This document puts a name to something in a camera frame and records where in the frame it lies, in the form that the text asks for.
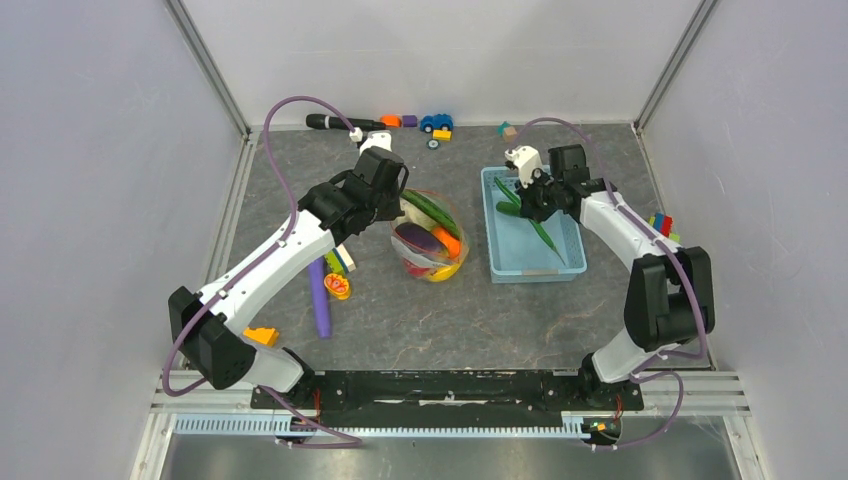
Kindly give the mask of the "purple eggplant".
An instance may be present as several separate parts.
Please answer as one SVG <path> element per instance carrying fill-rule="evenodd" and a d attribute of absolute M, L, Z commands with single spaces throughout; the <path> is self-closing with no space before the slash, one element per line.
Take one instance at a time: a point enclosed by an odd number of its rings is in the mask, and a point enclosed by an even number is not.
<path fill-rule="evenodd" d="M 448 258 L 445 247 L 429 231 L 416 224 L 397 225 L 394 232 L 416 253 Z"/>

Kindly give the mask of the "green cucumber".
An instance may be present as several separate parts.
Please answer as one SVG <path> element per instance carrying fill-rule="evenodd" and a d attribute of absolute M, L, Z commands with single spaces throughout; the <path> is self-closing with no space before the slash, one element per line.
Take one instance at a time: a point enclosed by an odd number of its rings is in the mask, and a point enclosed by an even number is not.
<path fill-rule="evenodd" d="M 461 228 L 451 213 L 449 204 L 435 193 L 408 189 L 402 192 L 401 200 L 406 200 L 421 209 L 436 220 L 438 226 L 444 227 L 456 238 L 462 237 Z"/>

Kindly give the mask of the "light blue plastic basket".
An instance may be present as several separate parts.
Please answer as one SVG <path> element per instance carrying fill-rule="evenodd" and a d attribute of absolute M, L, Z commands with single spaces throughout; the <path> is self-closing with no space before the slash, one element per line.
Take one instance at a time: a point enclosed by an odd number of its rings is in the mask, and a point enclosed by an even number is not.
<path fill-rule="evenodd" d="M 506 198 L 494 178 L 499 177 L 513 191 L 517 175 L 505 167 L 485 167 L 480 177 L 493 283 L 567 282 L 586 271 L 580 228 L 570 216 L 557 212 L 541 224 L 562 254 L 565 260 L 562 263 L 526 220 L 496 210 L 496 204 Z"/>

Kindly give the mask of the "clear zip top bag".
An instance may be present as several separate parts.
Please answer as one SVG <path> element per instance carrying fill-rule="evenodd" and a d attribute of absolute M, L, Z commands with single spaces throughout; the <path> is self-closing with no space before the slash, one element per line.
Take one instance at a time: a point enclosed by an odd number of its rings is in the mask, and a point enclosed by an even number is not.
<path fill-rule="evenodd" d="M 404 190 L 400 208 L 390 240 L 405 270 L 431 283 L 453 277 L 470 248 L 458 209 L 445 196 L 419 189 Z"/>

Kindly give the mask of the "orange fruit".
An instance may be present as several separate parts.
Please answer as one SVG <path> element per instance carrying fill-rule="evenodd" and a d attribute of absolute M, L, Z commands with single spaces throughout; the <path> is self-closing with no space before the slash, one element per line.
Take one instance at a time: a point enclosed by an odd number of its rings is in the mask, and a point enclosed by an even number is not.
<path fill-rule="evenodd" d="M 442 226 L 434 227 L 430 233 L 445 247 L 448 257 L 456 260 L 462 251 L 461 241 Z"/>

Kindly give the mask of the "yellow bell pepper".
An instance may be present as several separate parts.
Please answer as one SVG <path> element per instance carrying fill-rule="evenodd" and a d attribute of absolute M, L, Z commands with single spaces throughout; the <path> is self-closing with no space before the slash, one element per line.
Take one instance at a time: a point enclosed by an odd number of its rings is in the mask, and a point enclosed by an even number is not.
<path fill-rule="evenodd" d="M 431 272 L 424 275 L 423 279 L 427 280 L 429 282 L 433 282 L 433 283 L 444 282 L 444 281 L 450 279 L 451 277 L 453 277 L 458 272 L 458 270 L 460 268 L 461 268 L 461 264 L 456 263 L 456 264 L 453 264 L 453 265 L 450 265 L 450 266 L 434 269 Z"/>

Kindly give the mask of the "green chili pepper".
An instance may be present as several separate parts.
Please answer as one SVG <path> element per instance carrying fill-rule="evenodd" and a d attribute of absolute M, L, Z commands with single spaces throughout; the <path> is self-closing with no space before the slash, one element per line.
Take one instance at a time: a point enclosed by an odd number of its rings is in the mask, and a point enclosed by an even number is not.
<path fill-rule="evenodd" d="M 512 191 L 510 191 L 499 177 L 494 178 L 494 183 L 497 186 L 498 190 L 506 198 L 505 201 L 499 201 L 496 204 L 496 210 L 502 214 L 526 220 L 531 225 L 540 240 L 559 258 L 562 263 L 565 263 L 562 254 L 555 245 L 551 236 L 548 234 L 547 230 L 539 222 L 529 218 L 525 218 L 521 215 L 521 201 L 518 196 Z"/>

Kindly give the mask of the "green white cabbage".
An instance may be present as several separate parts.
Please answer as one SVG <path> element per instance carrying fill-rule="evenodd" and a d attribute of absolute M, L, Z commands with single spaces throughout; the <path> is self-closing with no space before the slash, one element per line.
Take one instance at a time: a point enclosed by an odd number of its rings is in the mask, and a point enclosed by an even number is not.
<path fill-rule="evenodd" d="M 426 231 L 430 231 L 438 226 L 438 222 L 436 220 L 425 214 L 421 209 L 410 202 L 401 200 L 400 205 L 403 215 L 396 219 L 397 225 L 413 223 L 424 228 Z"/>

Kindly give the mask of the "red apple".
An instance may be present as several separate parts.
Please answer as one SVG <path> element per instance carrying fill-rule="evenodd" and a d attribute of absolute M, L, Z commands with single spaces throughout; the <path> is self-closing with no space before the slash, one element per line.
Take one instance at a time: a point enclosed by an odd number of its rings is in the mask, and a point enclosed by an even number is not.
<path fill-rule="evenodd" d="M 406 259 L 403 260 L 403 265 L 405 270 L 416 278 L 424 277 L 431 272 L 431 268 L 418 266 Z"/>

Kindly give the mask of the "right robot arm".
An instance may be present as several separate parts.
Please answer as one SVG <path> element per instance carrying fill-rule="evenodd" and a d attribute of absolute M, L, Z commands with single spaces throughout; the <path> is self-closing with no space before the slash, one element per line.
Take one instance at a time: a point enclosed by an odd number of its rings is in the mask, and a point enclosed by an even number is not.
<path fill-rule="evenodd" d="M 683 247 L 639 217 L 606 179 L 594 178 L 582 146 L 552 148 L 549 161 L 530 146 L 505 154 L 517 173 L 516 194 L 523 217 L 542 223 L 562 212 L 593 232 L 629 272 L 622 330 L 590 354 L 579 373 L 577 392 L 591 408 L 602 408 L 624 381 L 659 358 L 684 357 L 681 346 L 696 342 L 694 357 L 706 352 L 714 326 L 711 260 L 701 247 Z"/>

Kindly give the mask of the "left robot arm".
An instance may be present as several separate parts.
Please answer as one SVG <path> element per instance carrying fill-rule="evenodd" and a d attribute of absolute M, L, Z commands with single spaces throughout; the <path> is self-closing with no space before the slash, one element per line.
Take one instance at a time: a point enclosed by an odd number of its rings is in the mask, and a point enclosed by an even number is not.
<path fill-rule="evenodd" d="M 364 147 L 353 168 L 310 188 L 281 229 L 236 267 L 196 292 L 177 288 L 167 301 L 171 333 L 202 379 L 216 390 L 240 381 L 270 387 L 288 406 L 306 405 L 314 381 L 303 363 L 244 331 L 310 264 L 373 223 L 399 217 L 408 175 L 397 154 Z"/>

